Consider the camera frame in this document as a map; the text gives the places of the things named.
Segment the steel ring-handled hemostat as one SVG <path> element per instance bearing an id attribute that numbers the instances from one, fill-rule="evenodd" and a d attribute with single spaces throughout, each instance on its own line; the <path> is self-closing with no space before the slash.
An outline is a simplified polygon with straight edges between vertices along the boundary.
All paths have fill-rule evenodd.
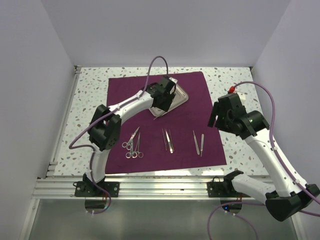
<path id="1" fill-rule="evenodd" d="M 137 144 L 136 147 L 134 149 L 134 153 L 132 155 L 132 157 L 135 158 L 142 158 L 144 156 L 144 154 L 140 151 L 140 140 L 141 140 L 141 134 L 138 134 L 138 139 L 137 139 Z"/>

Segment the steel wide tweezers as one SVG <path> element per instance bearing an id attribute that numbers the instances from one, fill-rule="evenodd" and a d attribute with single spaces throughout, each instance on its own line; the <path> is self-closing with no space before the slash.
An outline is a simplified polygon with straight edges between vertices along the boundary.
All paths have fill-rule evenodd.
<path id="1" fill-rule="evenodd" d="M 171 154 L 174 153 L 174 145 L 173 145 L 173 142 L 172 142 L 172 137 L 171 137 L 171 133 L 169 130 L 165 130 L 165 135 L 166 135 L 166 138 L 167 138 L 167 144 L 168 144 L 168 147 L 169 147 L 169 152 Z"/>

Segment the steel ring-handled scissors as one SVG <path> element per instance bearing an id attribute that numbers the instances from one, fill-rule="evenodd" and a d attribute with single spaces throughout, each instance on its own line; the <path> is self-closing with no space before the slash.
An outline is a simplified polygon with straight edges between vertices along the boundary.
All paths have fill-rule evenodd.
<path id="1" fill-rule="evenodd" d="M 128 152 L 125 154 L 127 159 L 136 157 L 136 152 L 134 151 L 134 144 L 132 141 L 127 145 L 126 149 L 128 150 Z"/>

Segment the steel instrument tray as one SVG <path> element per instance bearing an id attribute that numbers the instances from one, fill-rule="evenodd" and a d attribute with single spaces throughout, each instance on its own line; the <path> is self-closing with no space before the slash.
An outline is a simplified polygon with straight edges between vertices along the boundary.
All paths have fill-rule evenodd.
<path id="1" fill-rule="evenodd" d="M 175 97 L 168 109 L 168 111 L 161 110 L 156 107 L 152 107 L 149 109 L 150 113 L 154 116 L 154 119 L 160 118 L 174 109 L 178 108 L 182 104 L 186 103 L 189 100 L 189 95 L 187 92 L 179 85 L 176 85 Z"/>

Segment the steel scalpel handle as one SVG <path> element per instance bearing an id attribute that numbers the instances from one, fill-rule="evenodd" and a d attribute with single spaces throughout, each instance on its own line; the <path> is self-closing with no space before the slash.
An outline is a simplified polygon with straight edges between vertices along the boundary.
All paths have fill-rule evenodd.
<path id="1" fill-rule="evenodd" d="M 193 130 L 192 132 L 193 132 L 193 139 L 194 139 L 196 153 L 197 153 L 197 155 L 200 155 L 199 144 L 198 144 L 198 141 L 197 141 L 197 137 L 196 137 L 195 131 Z"/>
<path id="2" fill-rule="evenodd" d="M 200 156 L 203 156 L 203 149 L 204 149 L 204 139 L 205 139 L 205 134 L 201 134 L 201 142 L 200 142 Z"/>

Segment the steel forceps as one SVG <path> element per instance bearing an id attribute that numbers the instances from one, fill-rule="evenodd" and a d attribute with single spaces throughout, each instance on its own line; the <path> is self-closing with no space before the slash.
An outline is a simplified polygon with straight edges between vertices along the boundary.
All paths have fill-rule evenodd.
<path id="1" fill-rule="evenodd" d="M 164 140 L 165 151 L 167 151 L 167 138 L 166 138 L 165 131 L 163 128 L 162 128 L 162 135 L 163 135 L 163 140 Z"/>

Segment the purple surgical cloth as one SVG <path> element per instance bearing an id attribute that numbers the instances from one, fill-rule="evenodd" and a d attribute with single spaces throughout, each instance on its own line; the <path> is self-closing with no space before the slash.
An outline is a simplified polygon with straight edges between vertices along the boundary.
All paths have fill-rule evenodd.
<path id="1" fill-rule="evenodd" d="M 131 117 L 121 126 L 120 139 L 111 149 L 106 163 L 106 173 L 126 174 L 164 170 L 213 167 L 226 164 L 220 133 L 216 128 L 208 127 L 213 108 L 210 91 L 204 74 L 186 72 L 173 74 L 188 94 L 186 103 L 156 118 L 149 110 L 144 110 Z M 126 158 L 127 150 L 122 147 L 139 128 L 142 158 Z M 162 128 L 170 131 L 174 153 L 167 151 Z M 202 156 L 197 155 L 193 131 L 195 132 L 199 150 L 201 135 L 204 134 Z"/>

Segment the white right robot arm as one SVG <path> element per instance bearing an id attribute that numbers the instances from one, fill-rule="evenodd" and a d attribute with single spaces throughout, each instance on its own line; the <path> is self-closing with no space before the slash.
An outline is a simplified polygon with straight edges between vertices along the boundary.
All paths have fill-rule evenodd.
<path id="1" fill-rule="evenodd" d="M 213 104 L 208 122 L 223 132 L 240 137 L 255 152 L 272 183 L 256 180 L 235 170 L 222 181 L 207 183 L 209 197 L 235 197 L 245 194 L 264 204 L 268 212 L 282 222 L 306 208 L 320 194 L 316 184 L 309 184 L 291 165 L 270 138 L 270 125 L 257 110 L 247 112 L 238 94 L 224 95 Z"/>

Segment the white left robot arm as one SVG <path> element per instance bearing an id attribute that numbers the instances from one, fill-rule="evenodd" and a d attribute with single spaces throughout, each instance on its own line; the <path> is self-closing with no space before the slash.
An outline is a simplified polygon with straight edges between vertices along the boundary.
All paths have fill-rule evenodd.
<path id="1" fill-rule="evenodd" d="M 89 141 L 97 147 L 89 161 L 89 170 L 83 175 L 86 190 L 92 196 L 103 193 L 105 169 L 112 148 L 120 139 L 121 127 L 127 120 L 150 108 L 167 112 L 176 96 L 178 80 L 163 76 L 142 88 L 132 97 L 111 106 L 100 105 L 91 120 L 92 127 L 87 130 Z"/>

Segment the steel angled ring scissors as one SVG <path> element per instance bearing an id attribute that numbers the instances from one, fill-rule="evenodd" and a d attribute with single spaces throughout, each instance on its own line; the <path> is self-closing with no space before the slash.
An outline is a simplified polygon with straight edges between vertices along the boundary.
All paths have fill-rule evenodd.
<path id="1" fill-rule="evenodd" d="M 140 127 L 138 127 L 138 128 L 134 131 L 134 133 L 131 134 L 131 137 L 129 138 L 129 140 L 128 140 L 127 142 L 123 142 L 123 143 L 122 143 L 121 146 L 122 146 L 123 148 L 126 148 L 127 150 L 130 150 L 130 149 L 132 148 L 132 147 L 131 147 L 131 144 L 133 143 L 133 140 L 134 140 L 136 134 L 139 132 L 139 129 L 140 129 Z"/>

